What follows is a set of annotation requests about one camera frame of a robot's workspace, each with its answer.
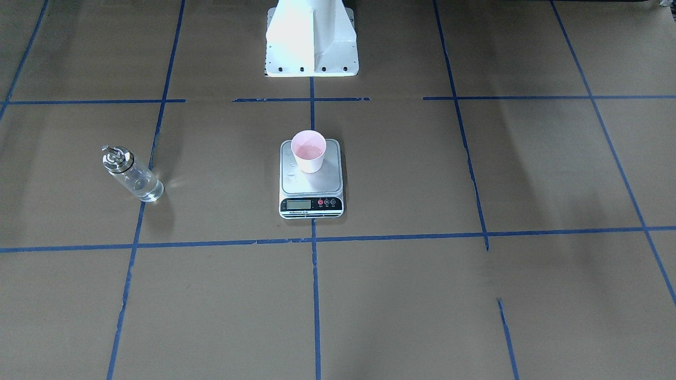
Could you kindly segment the pink paper cup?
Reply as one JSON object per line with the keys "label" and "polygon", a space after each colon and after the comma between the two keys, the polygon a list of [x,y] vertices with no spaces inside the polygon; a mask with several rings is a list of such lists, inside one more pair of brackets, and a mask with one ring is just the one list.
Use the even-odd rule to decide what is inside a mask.
{"label": "pink paper cup", "polygon": [[321,169],[327,142],[324,136],[314,130],[298,132],[290,142],[298,168],[304,173],[316,173]]}

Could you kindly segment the glass sauce bottle metal spout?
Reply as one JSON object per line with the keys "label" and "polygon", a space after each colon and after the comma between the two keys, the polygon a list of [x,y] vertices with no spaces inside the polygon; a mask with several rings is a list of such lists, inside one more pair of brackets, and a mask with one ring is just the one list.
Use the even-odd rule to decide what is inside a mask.
{"label": "glass sauce bottle metal spout", "polygon": [[164,185],[152,171],[122,146],[104,145],[103,167],[130,193],[145,203],[155,202],[164,194]]}

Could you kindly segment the digital kitchen scale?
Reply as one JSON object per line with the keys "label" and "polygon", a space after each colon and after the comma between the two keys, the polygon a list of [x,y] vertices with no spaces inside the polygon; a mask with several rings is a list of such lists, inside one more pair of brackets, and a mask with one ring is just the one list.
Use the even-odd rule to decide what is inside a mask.
{"label": "digital kitchen scale", "polygon": [[341,146],[328,139],[323,165],[303,172],[292,153],[291,140],[280,147],[278,213],[285,219],[339,218],[345,210]]}

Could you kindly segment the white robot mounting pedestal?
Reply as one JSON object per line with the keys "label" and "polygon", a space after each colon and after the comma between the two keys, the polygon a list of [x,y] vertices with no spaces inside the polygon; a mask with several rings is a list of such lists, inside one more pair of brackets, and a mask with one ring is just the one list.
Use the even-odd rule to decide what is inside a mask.
{"label": "white robot mounting pedestal", "polygon": [[267,12],[268,77],[352,77],[360,71],[353,9],[343,1],[279,1]]}

